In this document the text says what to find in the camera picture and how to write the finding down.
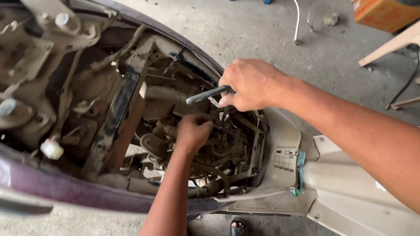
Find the debris on floor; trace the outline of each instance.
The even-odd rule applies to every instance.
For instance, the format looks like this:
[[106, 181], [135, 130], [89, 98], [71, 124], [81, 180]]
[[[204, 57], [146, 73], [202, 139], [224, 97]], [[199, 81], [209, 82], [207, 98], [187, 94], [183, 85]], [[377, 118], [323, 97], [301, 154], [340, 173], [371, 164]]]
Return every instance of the debris on floor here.
[[324, 23], [326, 26], [334, 26], [339, 21], [339, 14], [338, 13], [328, 13], [323, 18]]

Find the concrete floor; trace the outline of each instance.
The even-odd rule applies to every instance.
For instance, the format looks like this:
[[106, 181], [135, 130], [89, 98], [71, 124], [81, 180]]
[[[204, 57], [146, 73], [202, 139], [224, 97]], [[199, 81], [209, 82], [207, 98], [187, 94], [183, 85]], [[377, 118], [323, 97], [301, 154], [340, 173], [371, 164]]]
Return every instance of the concrete floor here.
[[[227, 66], [236, 57], [262, 58], [285, 73], [299, 77], [334, 95], [420, 125], [417, 107], [404, 111], [385, 111], [386, 103], [408, 79], [414, 60], [407, 53], [390, 54], [377, 61], [373, 71], [360, 68], [357, 61], [388, 41], [387, 33], [353, 22], [350, 0], [315, 0], [311, 19], [316, 33], [306, 24], [309, 0], [302, 8], [299, 38], [293, 44], [296, 7], [293, 0], [118, 0], [174, 29]], [[334, 27], [323, 25], [329, 11], [340, 13]], [[401, 99], [418, 96], [413, 85]], [[319, 134], [313, 127], [285, 112], [308, 134]], [[191, 223], [195, 235], [228, 235], [230, 215], [204, 215]], [[142, 215], [97, 212], [65, 205], [55, 207], [45, 217], [0, 216], [0, 235], [135, 235]], [[305, 217], [242, 217], [253, 229], [251, 235], [336, 235]]]

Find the forearm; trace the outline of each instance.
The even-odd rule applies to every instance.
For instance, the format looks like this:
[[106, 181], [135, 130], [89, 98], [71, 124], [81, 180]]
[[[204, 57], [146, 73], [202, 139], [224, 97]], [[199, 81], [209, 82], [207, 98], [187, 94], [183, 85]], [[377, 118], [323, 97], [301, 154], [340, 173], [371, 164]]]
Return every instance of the forearm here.
[[420, 128], [294, 79], [284, 108], [341, 147], [396, 198], [420, 213]]
[[140, 236], [186, 235], [188, 179], [193, 155], [182, 147], [175, 148]]

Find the wire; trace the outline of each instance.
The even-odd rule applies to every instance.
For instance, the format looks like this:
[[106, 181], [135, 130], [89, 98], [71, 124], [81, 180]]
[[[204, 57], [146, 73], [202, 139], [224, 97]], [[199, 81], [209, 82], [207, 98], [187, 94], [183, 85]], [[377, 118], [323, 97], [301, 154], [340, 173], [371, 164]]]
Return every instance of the wire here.
[[398, 98], [399, 96], [405, 91], [405, 89], [410, 85], [410, 83], [413, 81], [414, 77], [417, 74], [417, 70], [419, 69], [419, 65], [420, 65], [420, 58], [419, 58], [419, 47], [417, 46], [417, 66], [416, 69], [414, 70], [413, 74], [411, 75], [410, 79], [408, 79], [407, 83], [404, 85], [404, 87], [402, 87], [400, 89], [400, 91], [394, 96], [394, 98], [388, 103], [388, 105], [386, 105], [385, 110], [388, 110], [391, 107], [391, 104], [393, 104]]

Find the black sandal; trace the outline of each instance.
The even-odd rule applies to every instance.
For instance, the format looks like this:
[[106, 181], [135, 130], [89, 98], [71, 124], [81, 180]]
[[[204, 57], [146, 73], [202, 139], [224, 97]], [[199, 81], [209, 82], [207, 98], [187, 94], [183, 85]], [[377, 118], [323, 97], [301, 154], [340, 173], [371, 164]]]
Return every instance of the black sandal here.
[[[236, 222], [238, 227], [232, 227], [233, 222]], [[231, 236], [248, 236], [248, 228], [245, 226], [243, 220], [235, 218], [231, 221]]]

